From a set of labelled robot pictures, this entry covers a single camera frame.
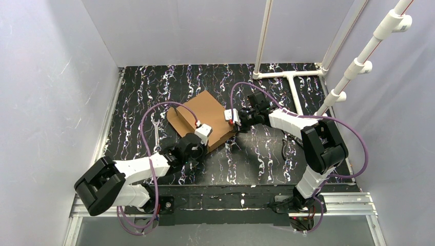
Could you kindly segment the brown cardboard box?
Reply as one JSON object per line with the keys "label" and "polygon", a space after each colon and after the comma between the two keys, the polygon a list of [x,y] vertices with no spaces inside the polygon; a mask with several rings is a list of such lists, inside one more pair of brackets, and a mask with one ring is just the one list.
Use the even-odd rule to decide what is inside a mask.
{"label": "brown cardboard box", "polygon": [[[235,136],[233,127],[225,121],[225,108],[208,91],[201,92],[184,105],[195,113],[202,124],[212,127],[208,143],[209,153]],[[171,107],[167,112],[167,120],[181,137],[195,131],[195,119],[188,109],[177,106]]]}

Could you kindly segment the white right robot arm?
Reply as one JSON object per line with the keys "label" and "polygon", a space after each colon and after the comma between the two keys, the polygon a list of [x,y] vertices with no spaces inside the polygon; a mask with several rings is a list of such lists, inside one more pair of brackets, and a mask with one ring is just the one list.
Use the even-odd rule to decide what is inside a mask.
{"label": "white right robot arm", "polygon": [[302,200],[316,195],[321,184],[348,157],[348,149],[334,121],[304,118],[273,106],[262,92],[250,95],[248,100],[249,107],[231,112],[237,131],[246,133],[252,126],[262,124],[300,139],[307,168],[293,195]]}

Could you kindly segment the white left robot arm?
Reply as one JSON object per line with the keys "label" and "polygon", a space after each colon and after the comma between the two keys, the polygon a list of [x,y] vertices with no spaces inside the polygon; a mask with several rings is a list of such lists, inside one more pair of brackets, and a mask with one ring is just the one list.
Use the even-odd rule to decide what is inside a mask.
{"label": "white left robot arm", "polygon": [[74,189],[91,216],[117,206],[143,210],[155,201],[155,191],[140,182],[179,172],[190,160],[203,160],[207,143],[206,136],[188,133],[149,157],[112,160],[103,156],[76,181]]}

